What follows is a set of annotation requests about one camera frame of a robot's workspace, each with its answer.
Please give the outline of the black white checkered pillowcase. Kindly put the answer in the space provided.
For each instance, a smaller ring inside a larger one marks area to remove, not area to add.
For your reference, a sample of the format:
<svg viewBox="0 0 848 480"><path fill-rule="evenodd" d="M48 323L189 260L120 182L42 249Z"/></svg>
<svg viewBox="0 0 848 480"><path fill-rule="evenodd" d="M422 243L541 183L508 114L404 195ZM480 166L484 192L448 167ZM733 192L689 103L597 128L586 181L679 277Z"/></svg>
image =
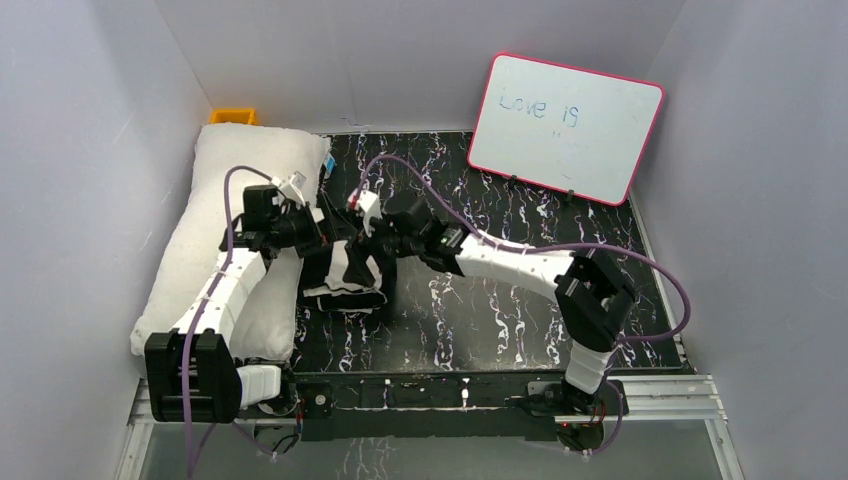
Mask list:
<svg viewBox="0 0 848 480"><path fill-rule="evenodd" d="M322 312L370 313L388 303L382 265L357 240L355 229L342 227L326 246L306 254L298 306Z"/></svg>

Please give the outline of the white pillow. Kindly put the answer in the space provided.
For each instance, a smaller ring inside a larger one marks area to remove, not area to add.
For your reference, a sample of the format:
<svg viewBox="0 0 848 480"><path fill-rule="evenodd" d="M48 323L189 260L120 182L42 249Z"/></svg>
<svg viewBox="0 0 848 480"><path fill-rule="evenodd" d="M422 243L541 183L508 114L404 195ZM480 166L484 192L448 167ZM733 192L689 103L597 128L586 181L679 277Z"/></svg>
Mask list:
<svg viewBox="0 0 848 480"><path fill-rule="evenodd" d="M305 200L315 203L320 173L331 150L325 137L302 130L235 123L204 126L195 145L188 203L161 259L142 315L130 334L130 350L143 354L149 336L165 332L203 291L225 234L223 193L234 214L243 211L242 191L261 175L305 182ZM279 254L252 290L229 349L233 357L286 362L294 351L297 285L302 261L292 249Z"/></svg>

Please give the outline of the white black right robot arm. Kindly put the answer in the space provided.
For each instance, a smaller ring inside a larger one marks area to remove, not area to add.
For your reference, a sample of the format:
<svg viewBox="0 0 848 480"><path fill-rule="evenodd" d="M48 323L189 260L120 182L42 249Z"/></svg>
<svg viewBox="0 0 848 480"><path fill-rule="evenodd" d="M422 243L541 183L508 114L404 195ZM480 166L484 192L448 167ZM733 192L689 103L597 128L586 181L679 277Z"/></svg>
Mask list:
<svg viewBox="0 0 848 480"><path fill-rule="evenodd" d="M560 386L530 392L527 410L591 415L636 300L633 284L599 247L548 250L519 245L437 217L426 200L396 195L382 203L372 192L353 193L349 209L362 221L355 244L390 259L416 257L431 270L495 280L554 302L572 340Z"/></svg>

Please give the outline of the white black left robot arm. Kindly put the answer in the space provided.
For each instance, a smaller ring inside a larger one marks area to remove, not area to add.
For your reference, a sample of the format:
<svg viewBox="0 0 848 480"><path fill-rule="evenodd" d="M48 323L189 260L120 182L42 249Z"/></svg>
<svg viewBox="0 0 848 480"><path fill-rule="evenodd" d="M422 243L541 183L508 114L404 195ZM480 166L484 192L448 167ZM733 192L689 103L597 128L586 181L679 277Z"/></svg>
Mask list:
<svg viewBox="0 0 848 480"><path fill-rule="evenodd" d="M281 363L245 365L230 351L233 330L251 292L286 249L299 258L356 233L350 217L324 194L316 203L289 187L249 186L244 210L225 212L215 268L198 297L169 330L144 346L152 415L160 422L229 423L261 403L275 416L294 411L297 387Z"/></svg>

